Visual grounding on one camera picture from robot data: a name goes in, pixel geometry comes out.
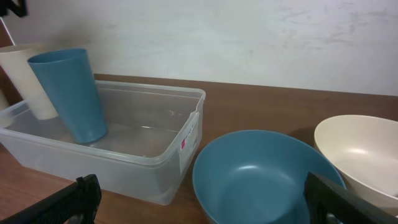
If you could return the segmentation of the blue cup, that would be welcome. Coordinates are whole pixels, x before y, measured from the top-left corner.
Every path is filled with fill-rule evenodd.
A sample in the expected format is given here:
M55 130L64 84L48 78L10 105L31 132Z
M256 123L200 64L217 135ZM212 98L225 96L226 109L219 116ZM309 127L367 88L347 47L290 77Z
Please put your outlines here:
M27 63L76 142L93 142L108 132L86 49L46 52Z

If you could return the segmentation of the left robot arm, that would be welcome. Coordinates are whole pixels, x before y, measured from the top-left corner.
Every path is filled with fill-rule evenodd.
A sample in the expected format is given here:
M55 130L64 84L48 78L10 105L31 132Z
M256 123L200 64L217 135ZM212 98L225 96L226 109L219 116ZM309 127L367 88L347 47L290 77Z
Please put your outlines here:
M13 12L18 17L25 17L28 15L26 0L1 0L0 2L0 16L8 16L9 11Z

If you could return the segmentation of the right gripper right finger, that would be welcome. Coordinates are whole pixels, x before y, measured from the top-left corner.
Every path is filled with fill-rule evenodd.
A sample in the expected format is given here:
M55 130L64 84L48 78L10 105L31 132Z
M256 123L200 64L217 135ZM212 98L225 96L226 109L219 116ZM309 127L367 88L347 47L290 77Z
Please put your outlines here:
M305 180L304 196L311 223L397 224L397 218L349 193L340 185L312 172Z

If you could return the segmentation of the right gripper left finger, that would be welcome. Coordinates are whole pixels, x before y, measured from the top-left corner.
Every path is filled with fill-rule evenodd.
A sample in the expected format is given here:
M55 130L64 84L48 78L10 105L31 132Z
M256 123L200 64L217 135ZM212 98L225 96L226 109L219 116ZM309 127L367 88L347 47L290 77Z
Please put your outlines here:
M1 220L1 224L94 224L101 197L101 188L97 176L90 174L77 178L76 182L64 189Z

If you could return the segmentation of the cream cup back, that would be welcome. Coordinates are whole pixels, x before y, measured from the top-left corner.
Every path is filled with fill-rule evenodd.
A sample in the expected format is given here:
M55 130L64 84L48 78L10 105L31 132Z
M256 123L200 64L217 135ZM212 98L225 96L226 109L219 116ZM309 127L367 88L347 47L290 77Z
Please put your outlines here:
M45 52L42 44L20 44L1 47L1 67L21 97L39 120L58 116L27 60Z

